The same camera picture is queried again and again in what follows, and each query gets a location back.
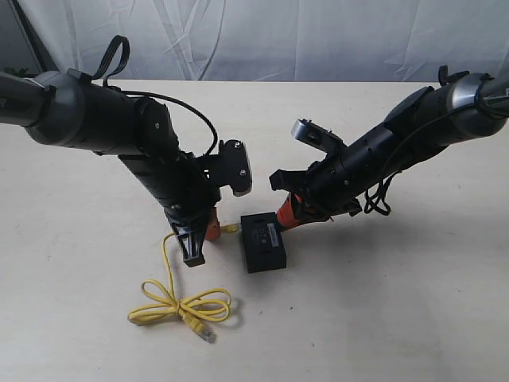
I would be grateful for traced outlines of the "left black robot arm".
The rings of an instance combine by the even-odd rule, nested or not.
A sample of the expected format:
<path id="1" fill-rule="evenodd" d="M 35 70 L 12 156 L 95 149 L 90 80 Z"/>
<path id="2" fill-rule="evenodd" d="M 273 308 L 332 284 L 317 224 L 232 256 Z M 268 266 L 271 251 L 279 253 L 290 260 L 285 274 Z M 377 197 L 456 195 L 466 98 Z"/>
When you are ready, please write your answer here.
<path id="1" fill-rule="evenodd" d="M 164 209 L 189 267 L 205 262 L 203 244 L 220 198 L 200 158 L 181 149 L 169 97 L 93 84 L 76 71 L 23 79 L 1 74 L 1 121 L 47 146 L 114 155 Z"/>

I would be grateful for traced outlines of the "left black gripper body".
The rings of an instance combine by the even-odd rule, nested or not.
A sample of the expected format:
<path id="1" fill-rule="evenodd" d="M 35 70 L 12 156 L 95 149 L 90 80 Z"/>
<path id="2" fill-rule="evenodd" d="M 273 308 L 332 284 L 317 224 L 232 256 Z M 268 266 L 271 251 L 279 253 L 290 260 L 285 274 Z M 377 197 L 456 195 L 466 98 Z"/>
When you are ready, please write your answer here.
<path id="1" fill-rule="evenodd" d="M 179 152 L 167 162 L 144 155 L 120 155 L 119 160 L 160 204 L 170 223 L 208 224 L 220 191 L 193 155 Z"/>

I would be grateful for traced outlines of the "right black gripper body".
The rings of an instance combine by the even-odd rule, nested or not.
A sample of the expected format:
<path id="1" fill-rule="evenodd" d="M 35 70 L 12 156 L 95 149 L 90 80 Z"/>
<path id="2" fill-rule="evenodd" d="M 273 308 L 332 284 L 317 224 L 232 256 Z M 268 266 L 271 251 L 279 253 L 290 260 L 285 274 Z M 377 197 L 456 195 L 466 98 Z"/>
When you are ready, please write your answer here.
<path id="1" fill-rule="evenodd" d="M 386 127 L 374 127 L 339 154 L 312 163 L 306 170 L 305 203 L 330 215 L 360 212 L 390 214 L 388 187 L 402 171 L 397 149 L 402 137 Z"/>

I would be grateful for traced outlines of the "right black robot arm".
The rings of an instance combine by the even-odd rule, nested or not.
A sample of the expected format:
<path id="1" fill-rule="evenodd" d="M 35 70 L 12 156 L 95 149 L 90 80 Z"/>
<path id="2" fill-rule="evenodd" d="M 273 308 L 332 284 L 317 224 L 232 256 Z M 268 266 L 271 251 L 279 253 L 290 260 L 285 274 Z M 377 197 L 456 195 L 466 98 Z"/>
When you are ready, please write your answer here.
<path id="1" fill-rule="evenodd" d="M 307 170 L 270 176 L 272 189 L 288 193 L 276 213 L 280 228 L 342 214 L 387 216 L 387 191 L 396 175 L 452 144 L 492 136 L 508 121 L 507 78 L 468 71 L 448 75 L 442 66 L 439 83 L 407 96 L 351 145 L 309 119 L 296 121 L 293 137 L 325 157 Z"/>

